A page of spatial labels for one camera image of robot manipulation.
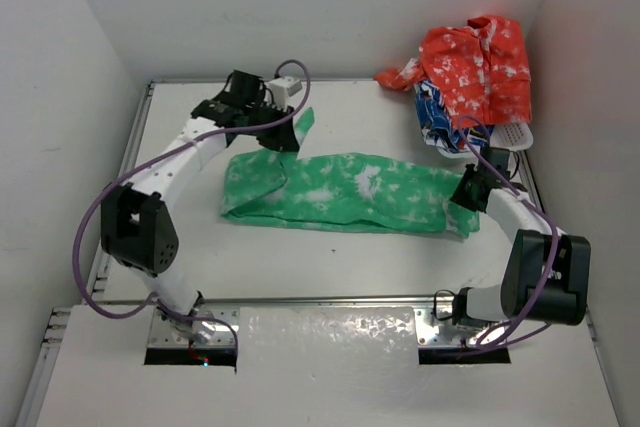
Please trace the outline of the green tie-dye trousers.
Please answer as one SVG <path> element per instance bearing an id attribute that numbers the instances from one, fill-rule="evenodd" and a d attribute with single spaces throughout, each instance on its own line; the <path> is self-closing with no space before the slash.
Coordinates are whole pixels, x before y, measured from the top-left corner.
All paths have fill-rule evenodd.
<path id="1" fill-rule="evenodd" d="M 364 153 L 301 158 L 266 148 L 228 164 L 222 218 L 244 225 L 354 233 L 451 233 L 480 228 L 453 203 L 449 170 Z"/>

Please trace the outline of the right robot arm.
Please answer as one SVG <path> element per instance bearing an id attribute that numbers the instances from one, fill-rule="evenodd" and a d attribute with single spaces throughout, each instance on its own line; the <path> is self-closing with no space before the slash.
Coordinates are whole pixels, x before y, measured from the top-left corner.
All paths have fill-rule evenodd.
<path id="1" fill-rule="evenodd" d="M 591 245 L 565 233 L 509 179 L 510 152 L 485 146 L 469 164 L 451 201 L 488 215 L 511 241 L 502 281 L 464 287 L 453 296 L 449 320 L 480 328 L 524 320 L 576 326 L 586 314 Z"/>

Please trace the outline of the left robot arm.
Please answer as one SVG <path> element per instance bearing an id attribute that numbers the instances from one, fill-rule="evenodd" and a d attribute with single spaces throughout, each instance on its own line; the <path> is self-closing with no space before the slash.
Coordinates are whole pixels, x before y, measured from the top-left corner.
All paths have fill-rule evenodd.
<path id="1" fill-rule="evenodd" d="M 183 190 L 239 135 L 276 153 L 300 143 L 290 103 L 307 95 L 309 80 L 276 74 L 272 80 L 235 70 L 214 97 L 201 101 L 157 162 L 147 162 L 102 200 L 102 249 L 139 276 L 159 307 L 177 324 L 190 325 L 201 299 L 177 264 L 179 239 L 171 211 Z"/>

